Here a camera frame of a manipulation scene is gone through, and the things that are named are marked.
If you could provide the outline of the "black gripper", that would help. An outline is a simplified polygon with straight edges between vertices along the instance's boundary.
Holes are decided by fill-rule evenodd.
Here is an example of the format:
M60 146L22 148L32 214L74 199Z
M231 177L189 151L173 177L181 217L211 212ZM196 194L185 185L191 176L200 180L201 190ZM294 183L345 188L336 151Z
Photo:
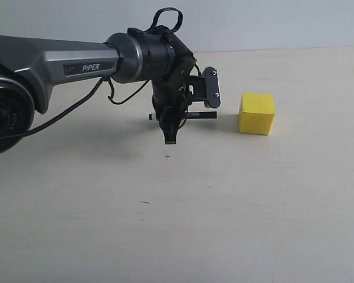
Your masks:
M182 81L151 80L152 106L167 145L176 144L180 118L185 118L188 111L187 82L187 78Z

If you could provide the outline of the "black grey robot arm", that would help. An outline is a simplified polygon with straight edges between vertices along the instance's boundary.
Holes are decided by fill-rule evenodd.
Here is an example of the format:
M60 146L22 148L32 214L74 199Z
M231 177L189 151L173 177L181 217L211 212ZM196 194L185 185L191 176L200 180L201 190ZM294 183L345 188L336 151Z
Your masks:
M188 108L185 89L196 64L191 50L164 26L80 42L0 35L0 154L35 133L35 113L48 110L57 85L97 78L100 83L152 83L152 104L173 143Z

